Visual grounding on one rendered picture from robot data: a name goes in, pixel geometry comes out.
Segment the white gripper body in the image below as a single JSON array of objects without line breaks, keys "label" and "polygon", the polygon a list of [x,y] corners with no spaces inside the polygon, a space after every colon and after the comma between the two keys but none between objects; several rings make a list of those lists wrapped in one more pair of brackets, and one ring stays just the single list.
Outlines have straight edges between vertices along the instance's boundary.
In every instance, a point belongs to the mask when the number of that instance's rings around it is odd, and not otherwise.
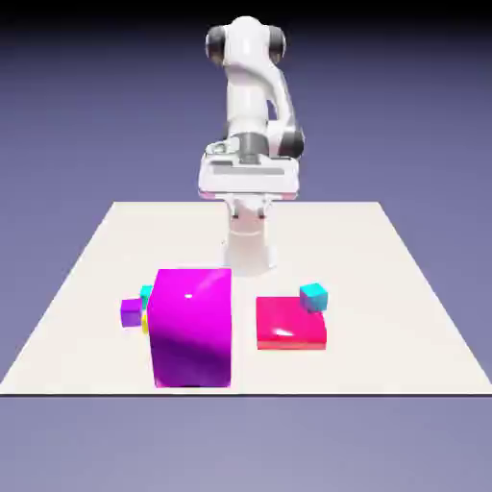
[{"label": "white gripper body", "polygon": [[207,199],[266,195],[294,199],[300,188],[299,162],[291,158],[259,156],[259,163],[243,164],[237,154],[203,155],[198,176],[199,194]]}]

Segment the small purple cube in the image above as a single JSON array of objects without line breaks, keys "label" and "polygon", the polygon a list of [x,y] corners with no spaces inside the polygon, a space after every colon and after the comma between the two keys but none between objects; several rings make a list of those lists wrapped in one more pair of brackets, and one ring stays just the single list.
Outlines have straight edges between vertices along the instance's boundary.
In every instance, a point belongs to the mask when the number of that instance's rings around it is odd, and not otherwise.
[{"label": "small purple cube", "polygon": [[135,328],[141,325],[142,300],[124,299],[120,305],[120,321],[123,328]]}]

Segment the large flat pink box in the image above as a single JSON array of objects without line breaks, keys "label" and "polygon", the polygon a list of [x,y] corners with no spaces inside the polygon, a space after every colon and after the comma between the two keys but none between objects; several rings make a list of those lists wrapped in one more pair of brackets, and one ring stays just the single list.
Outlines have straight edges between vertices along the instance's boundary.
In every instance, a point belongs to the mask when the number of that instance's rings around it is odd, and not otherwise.
[{"label": "large flat pink box", "polygon": [[257,297],[259,350],[325,350],[327,330],[321,312],[310,312],[299,297]]}]

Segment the large magenta box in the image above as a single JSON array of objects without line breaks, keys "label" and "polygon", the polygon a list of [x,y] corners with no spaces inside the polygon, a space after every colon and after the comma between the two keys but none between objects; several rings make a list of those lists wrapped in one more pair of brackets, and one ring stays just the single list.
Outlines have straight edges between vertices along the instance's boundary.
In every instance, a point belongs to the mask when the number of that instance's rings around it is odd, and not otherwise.
[{"label": "large magenta box", "polygon": [[232,378],[232,271],[158,271],[147,304],[157,387],[228,387]]}]

